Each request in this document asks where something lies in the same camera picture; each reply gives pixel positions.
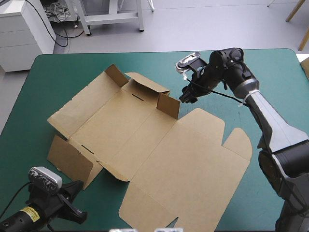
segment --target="yellow label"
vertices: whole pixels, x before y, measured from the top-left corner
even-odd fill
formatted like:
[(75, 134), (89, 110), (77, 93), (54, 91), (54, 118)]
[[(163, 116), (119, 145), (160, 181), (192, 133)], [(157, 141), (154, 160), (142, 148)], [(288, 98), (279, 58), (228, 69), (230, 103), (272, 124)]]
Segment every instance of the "yellow label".
[(23, 211), (23, 212), (25, 212), (26, 214), (28, 214), (29, 217), (32, 219), (33, 222), (36, 222), (37, 220), (40, 219), (40, 215), (39, 215), (38, 212), (37, 212), (34, 208), (32, 208), (32, 207), (27, 206), (27, 207), (21, 209), (20, 211)]

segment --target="white drawer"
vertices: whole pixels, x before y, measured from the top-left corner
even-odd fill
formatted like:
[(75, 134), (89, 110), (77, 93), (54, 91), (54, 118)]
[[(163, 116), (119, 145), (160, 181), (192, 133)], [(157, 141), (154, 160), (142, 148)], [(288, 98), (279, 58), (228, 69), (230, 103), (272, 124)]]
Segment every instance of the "white drawer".
[(0, 47), (36, 44), (30, 30), (0, 33)]
[(0, 17), (0, 32), (29, 30), (23, 16)]
[(28, 70), (42, 54), (37, 44), (0, 48), (0, 65), (6, 72)]

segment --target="green tabletop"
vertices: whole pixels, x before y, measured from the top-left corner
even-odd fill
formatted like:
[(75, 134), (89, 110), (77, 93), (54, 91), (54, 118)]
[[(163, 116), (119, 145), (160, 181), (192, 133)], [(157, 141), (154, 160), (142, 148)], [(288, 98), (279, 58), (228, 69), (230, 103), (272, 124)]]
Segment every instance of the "green tabletop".
[[(28, 180), (32, 166), (45, 166), (70, 180), (46, 160), (57, 131), (47, 119), (112, 63), (123, 72), (139, 72), (171, 90), (178, 98), (188, 83), (175, 71), (175, 63), (190, 52), (59, 54), (36, 58), (0, 136), (0, 209)], [(211, 51), (201, 52), (208, 60)], [(295, 53), (288, 49), (246, 50), (245, 62), (260, 81), (262, 94), (291, 125), (309, 133), (309, 82)], [(219, 86), (217, 91), (224, 91)], [(282, 207), (262, 174), (256, 148), (261, 132), (246, 107), (210, 94), (195, 104), (182, 104), (180, 117), (202, 108), (225, 123), (224, 139), (235, 127), (248, 134), (253, 145), (251, 164), (217, 227), (218, 230), (273, 230)], [(116, 180), (103, 170), (81, 192), (74, 204), (88, 212), (83, 225), (56, 219), (56, 230), (104, 230), (128, 225), (118, 210), (128, 183)], [(23, 190), (4, 217), (24, 206), (28, 193)]]

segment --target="white cabinet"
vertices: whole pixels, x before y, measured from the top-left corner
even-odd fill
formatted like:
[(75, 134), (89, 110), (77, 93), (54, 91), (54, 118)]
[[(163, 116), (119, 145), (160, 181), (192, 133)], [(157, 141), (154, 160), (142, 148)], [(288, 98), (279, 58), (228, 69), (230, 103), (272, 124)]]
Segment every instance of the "white cabinet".
[[(30, 0), (54, 39), (56, 35), (39, 0)], [(40, 54), (52, 54), (55, 42), (43, 22), (24, 0), (0, 6), (0, 65), (6, 72), (30, 69)]]

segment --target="unfolded cardboard box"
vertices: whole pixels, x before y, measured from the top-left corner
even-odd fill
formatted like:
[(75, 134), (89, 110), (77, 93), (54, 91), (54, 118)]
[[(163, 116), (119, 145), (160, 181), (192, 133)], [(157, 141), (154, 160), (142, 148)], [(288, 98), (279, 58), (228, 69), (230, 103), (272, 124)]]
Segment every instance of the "unfolded cardboard box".
[(175, 218), (185, 231), (213, 232), (245, 170), (252, 147), (243, 130), (222, 145), (225, 123), (195, 109), (180, 120), (169, 90), (110, 66), (54, 113), (48, 160), (86, 188), (104, 167), (130, 181), (120, 217), (140, 232)]

